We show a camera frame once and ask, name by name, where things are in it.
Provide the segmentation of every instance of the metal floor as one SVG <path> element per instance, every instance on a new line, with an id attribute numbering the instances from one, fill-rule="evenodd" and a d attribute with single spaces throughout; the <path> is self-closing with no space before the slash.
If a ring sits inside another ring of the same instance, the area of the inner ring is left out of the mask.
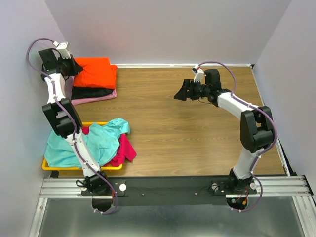
<path id="1" fill-rule="evenodd" d="M 257 197 L 250 198 L 250 205 Z M 263 197 L 246 213 L 226 206 L 127 206 L 113 215 L 93 213 L 90 199 L 50 199 L 41 237 L 300 237 L 292 197 Z"/>

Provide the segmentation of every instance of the wooden table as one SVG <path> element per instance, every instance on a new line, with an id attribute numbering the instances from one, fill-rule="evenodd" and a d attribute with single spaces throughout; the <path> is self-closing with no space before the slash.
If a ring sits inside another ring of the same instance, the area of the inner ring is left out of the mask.
<path id="1" fill-rule="evenodd" d="M 230 74 L 224 68 L 218 70 L 222 87 L 232 89 Z M 236 95 L 261 105 L 250 68 L 232 70 L 238 82 Z M 130 124 L 128 138 L 137 156 L 133 163 L 126 161 L 121 171 L 108 175 L 229 173 L 241 151 L 239 121 L 211 104 L 173 99 L 183 79 L 193 76 L 190 68 L 118 69 L 116 99 L 76 106 L 82 121 L 123 118 Z M 284 173 L 275 148 L 262 156 L 255 173 Z"/>

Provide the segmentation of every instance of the teal cloth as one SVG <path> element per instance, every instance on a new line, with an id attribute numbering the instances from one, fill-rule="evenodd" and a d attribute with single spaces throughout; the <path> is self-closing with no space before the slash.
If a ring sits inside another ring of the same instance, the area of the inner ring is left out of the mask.
<path id="1" fill-rule="evenodd" d="M 104 126 L 96 123 L 90 126 L 89 134 L 84 135 L 84 140 L 100 166 L 110 162 L 117 154 L 119 137 L 124 133 L 130 133 L 130 128 L 128 122 L 121 118 L 111 120 Z M 81 168 L 73 149 L 64 138 L 52 131 L 47 143 L 45 158 L 50 167 Z"/>

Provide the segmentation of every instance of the yellow plastic bin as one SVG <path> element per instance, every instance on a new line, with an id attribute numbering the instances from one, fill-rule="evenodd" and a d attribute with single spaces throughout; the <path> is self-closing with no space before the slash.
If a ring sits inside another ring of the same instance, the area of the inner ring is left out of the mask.
<path id="1" fill-rule="evenodd" d="M 98 125 L 100 126 L 103 126 L 103 125 L 106 125 L 107 122 L 95 122 L 97 123 Z M 93 124 L 93 122 L 83 122 L 82 125 L 84 127 L 89 127 Z M 56 171 L 60 171 L 60 170 L 82 170 L 81 168 L 78 168 L 78 167 L 67 167 L 67 168 L 61 168 L 61 167 L 49 167 L 48 166 L 48 163 L 47 163 L 47 160 L 44 158 L 43 160 L 43 164 L 41 166 L 43 168 L 43 170 L 50 170 L 50 171 L 53 171 L 53 170 L 56 170 Z M 118 167 L 113 167 L 111 165 L 107 165 L 107 166 L 102 166 L 101 169 L 102 170 L 120 170 L 122 169 L 123 165 L 119 165 Z"/>

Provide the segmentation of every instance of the folded orange shirt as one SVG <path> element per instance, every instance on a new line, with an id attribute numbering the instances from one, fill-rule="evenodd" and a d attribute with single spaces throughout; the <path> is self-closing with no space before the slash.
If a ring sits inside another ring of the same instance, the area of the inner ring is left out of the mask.
<path id="1" fill-rule="evenodd" d="M 76 58 L 83 71 L 75 76 L 74 86 L 99 87 L 114 90 L 116 87 L 116 65 L 108 58 Z"/>

